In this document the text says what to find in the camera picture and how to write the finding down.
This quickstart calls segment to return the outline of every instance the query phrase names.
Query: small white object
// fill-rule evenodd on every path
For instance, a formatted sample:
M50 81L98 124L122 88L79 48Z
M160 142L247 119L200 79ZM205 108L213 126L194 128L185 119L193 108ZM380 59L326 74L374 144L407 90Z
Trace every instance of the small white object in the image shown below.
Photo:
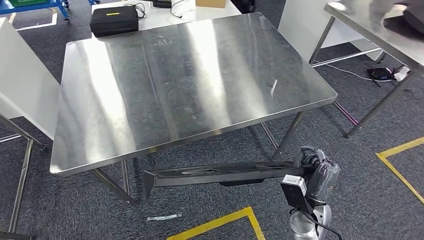
M271 97L274 97L274 90L276 89L277 82L278 82L278 80L275 79L274 80L274 85L272 86L272 89L271 89Z
M408 75L408 72L410 71L410 69L406 66L403 66L399 72L394 74L394 78L396 79L396 81L398 82L402 82L402 80Z
M173 215L169 215L169 216L148 216L147 221L170 220L170 219L175 219L175 218L179 218L179 217L182 217L182 216L183 216L182 213L173 214Z
M297 186L302 190L303 196L306 194L306 184L305 180L301 176L293 176L293 175L286 175L282 179L283 184Z

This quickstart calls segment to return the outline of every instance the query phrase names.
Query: white table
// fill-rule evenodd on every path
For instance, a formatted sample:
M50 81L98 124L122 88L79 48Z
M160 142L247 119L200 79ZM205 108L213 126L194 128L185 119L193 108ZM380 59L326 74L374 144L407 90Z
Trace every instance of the white table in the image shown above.
M111 3L97 4L91 6L91 11L102 8L121 7L125 4L134 5L137 3L144 4L145 13L147 15L147 18L138 21L139 31L175 24L188 23L192 21L218 19L223 17L241 15L241 12L236 8L236 6L234 6L234 4L230 0L227 0L225 8L196 6L195 0L186 0L184 2L178 3L172 9L172 12L177 16L182 16L181 19L171 15L169 8L153 7L152 2L140 0L117 1Z

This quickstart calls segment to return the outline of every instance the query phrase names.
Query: table leg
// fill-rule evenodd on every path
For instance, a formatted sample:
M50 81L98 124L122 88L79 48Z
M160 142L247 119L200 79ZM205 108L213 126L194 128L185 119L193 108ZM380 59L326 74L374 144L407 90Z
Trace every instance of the table leg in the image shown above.
M33 140L35 145L37 145L41 149L44 149L44 145L41 142L39 142L35 137L31 136L28 132L24 131L22 128L20 128L18 125L16 125L14 122L12 122L9 118L7 118L1 113L0 122L5 124L7 128L12 129L13 131L20 134L22 137L26 138L28 141Z
M310 56L309 64L312 65L314 63L314 60L317 57L318 52L320 51L324 41L326 40L327 35L329 34L330 29L332 28L335 20L336 18L333 16L331 16L330 19L328 20L327 26L325 27L324 32L321 35L321 38L319 39L318 43L315 46L315 49L312 52L312 55Z
M399 82L384 98L377 103L359 122L355 125L346 135L345 138L349 138L358 131L372 116L374 116L378 110L386 105L392 98L394 98L411 79L413 79L415 72L410 72L401 82Z
M14 200L12 217L10 219L9 232L16 231L18 223L19 210L21 208L22 195L24 193L25 181L27 179L28 165L30 164L31 150L33 148L33 140L29 140L26 144L25 157L23 158L22 168L20 170L19 183L17 185L16 197Z
M94 176L96 176L100 182L104 183L108 188L118 194L121 198L123 198L127 203L137 206L138 202L128 195L116 182L114 182L106 173L104 173L100 168L95 168L90 170Z
M282 139L281 143L279 144L277 150L274 152L274 156L272 156L273 161L278 160L278 158L281 156L284 147L286 147L290 138L293 136L296 129L299 127L299 124L301 123L301 120L302 120L302 117L303 117L304 114L305 114L305 112L301 111L294 118L293 122L291 123L290 127L288 128L287 133L285 134L284 138Z
M123 189L128 195L130 194L130 184L128 183L128 172L127 172L127 161L124 160L122 163L122 178L123 178Z
M269 140L271 141L272 145L274 146L275 150L277 150L278 143L276 139L274 138L273 134L271 133L270 129L268 128L267 124L265 122L261 122L260 125L262 126L263 130L265 130L265 133L268 136Z
M32 236L17 234L11 232L0 231L0 239L13 239L13 240L32 240Z

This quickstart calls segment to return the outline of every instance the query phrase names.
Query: black device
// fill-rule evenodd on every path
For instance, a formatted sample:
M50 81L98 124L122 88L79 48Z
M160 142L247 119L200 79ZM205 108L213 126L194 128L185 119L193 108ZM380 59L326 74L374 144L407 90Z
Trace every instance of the black device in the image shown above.
M407 6L403 11L403 16L415 30L424 34L424 1L422 0L404 0L397 4Z
M377 80L377 81L394 80L395 79L395 75L387 67L369 68L366 71L368 72L369 76L372 79Z
M98 8L91 15L90 28L96 38L136 32L139 30L136 7L129 5Z
M170 9L172 8L171 0L154 0L153 7L162 8L162 9Z

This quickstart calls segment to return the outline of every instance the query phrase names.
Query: metal table frame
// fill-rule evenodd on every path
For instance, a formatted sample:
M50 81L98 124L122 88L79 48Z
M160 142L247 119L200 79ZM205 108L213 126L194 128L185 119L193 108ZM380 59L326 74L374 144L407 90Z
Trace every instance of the metal table frame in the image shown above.
M346 56L342 56L342 57L338 57L338 58L334 58L334 59L330 59L330 60L326 60L326 61L322 61L322 62L316 62L315 58L318 55L318 52L321 49L321 46L324 43L324 40L327 38L328 33L330 32L330 29L332 28L334 22L335 22L336 18L334 16L331 16L327 26L324 29L324 32L321 35L321 38L318 41L318 44L316 45L312 56L309 59L309 64L313 67L319 67L319 66L323 66L323 65L327 65L327 64L331 64L331 63L335 63L341 60L345 60L345 59L350 59L353 57L357 57L357 56L361 56L361 55L365 55L365 54L369 54L372 52L376 52L376 51L384 51L384 49L377 47L371 50L367 50L367 51L362 51L362 52L358 52L358 53L354 53L354 54L350 54L350 55L346 55ZM366 115L361 119L361 120L356 120L352 115L349 114L349 112L343 108L343 106L338 103L337 101L334 101L333 104L347 117L347 119L349 119L349 121L354 125L353 128L351 128L345 135L345 138L349 138L350 136L352 136L353 134L355 134L364 124L365 122L367 122L371 117L373 117L383 106L385 106L391 99L393 99L401 90L402 88L410 82L411 79L414 78L415 76L415 72L410 72L401 82L399 82L388 94L386 94L386 96L383 97L382 100L380 100L371 110L369 110Z
M305 115L305 111L298 112L296 114L296 117L294 118L293 122L291 123L290 127L288 128L284 138L280 142L280 144L277 144L277 141L275 140L273 134L271 133L270 129L268 128L267 124L265 122L261 122L261 126L263 127L266 135L268 136L269 140L271 141L272 145L275 148L275 152L272 156L272 160L276 161L278 158L282 155L282 151L284 147L287 146L289 143L290 138L294 135L296 129L299 127L301 120L303 116ZM123 188L122 189L116 182L114 182L104 171L102 171L100 168L95 168L92 170L89 170L94 176L97 177L97 179L105 184L109 189L111 189L113 192L115 192L120 198L122 198L125 202L131 204L132 206L137 206L138 201L131 197L130 193L130 185L128 180L128 172L127 172L127 162L124 160L121 162L122 164L122 177L123 177Z
M0 239L14 239L14 240L32 240L33 236L18 234L16 233L16 227L18 224L18 216L19 211L21 209L22 196L24 193L25 182L27 179L28 168L30 164L31 151L33 145L36 145L40 149L44 149L44 145L31 136L28 132L24 131L14 122L9 120L7 117L0 113L0 122L2 122L7 128L16 132L16 134L12 134L9 136L5 136L0 138L0 143L4 143L10 140L14 140L17 138L25 138L27 140L26 149L25 149L25 157L23 158L22 168L20 170L19 183L17 186L16 197L14 200L12 216L10 219L10 225L8 231L0 231Z

